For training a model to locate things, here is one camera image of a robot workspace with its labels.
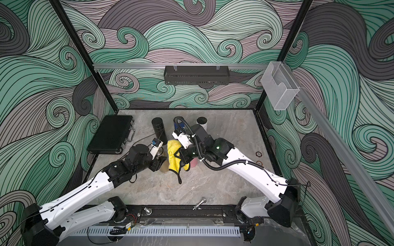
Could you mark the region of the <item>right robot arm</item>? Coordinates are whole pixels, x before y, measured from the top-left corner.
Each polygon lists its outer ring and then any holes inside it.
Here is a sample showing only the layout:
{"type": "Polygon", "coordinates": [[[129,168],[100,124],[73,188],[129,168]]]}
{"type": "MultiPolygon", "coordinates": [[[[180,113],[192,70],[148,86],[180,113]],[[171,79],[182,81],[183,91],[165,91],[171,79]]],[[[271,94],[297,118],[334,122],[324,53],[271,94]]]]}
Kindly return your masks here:
{"type": "Polygon", "coordinates": [[[295,178],[286,179],[266,170],[226,139],[213,139],[201,125],[176,129],[172,136],[181,144],[178,150],[181,163],[198,158],[210,170],[229,169],[264,194],[263,198],[241,199],[239,209],[244,217],[270,217],[284,227],[291,227],[300,202],[301,184],[295,178]]]}

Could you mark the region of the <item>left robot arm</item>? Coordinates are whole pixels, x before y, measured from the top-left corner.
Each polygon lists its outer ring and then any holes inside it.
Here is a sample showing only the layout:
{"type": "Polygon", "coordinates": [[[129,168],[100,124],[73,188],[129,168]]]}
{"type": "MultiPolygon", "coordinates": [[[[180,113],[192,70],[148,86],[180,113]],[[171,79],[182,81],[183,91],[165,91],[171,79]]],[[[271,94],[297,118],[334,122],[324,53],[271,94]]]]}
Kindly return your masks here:
{"type": "Polygon", "coordinates": [[[108,164],[94,178],[67,194],[41,206],[28,206],[21,223],[25,245],[56,246],[72,233],[97,223],[124,222],[128,209],[118,196],[89,209],[83,207],[146,169],[158,171],[166,159],[157,156],[156,150],[138,144],[130,148],[125,159],[108,164]]]}

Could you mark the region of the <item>yellow cleaning cloth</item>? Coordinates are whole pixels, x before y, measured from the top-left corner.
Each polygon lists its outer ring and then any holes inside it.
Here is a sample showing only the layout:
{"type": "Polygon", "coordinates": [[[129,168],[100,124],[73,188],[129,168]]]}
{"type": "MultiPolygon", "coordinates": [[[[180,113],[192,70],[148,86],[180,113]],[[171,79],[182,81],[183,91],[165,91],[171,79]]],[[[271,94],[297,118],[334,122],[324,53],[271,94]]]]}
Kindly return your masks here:
{"type": "Polygon", "coordinates": [[[169,140],[167,142],[167,154],[169,161],[169,171],[174,173],[178,178],[178,183],[182,184],[182,179],[180,177],[180,171],[184,169],[185,171],[190,170],[190,163],[181,163],[180,153],[178,150],[182,147],[178,140],[169,140]]]}

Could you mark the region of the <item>gold thermos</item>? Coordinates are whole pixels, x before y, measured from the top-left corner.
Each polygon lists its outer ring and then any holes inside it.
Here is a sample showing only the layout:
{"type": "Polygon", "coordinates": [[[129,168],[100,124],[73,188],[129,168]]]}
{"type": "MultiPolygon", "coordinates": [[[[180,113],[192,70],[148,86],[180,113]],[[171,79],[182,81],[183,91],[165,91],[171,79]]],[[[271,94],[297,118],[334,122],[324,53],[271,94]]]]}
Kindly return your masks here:
{"type": "Polygon", "coordinates": [[[167,151],[167,147],[164,146],[162,147],[163,152],[162,152],[162,157],[166,157],[166,160],[163,162],[163,164],[160,167],[160,172],[162,173],[166,173],[169,171],[169,160],[168,160],[168,151],[167,151]]]}

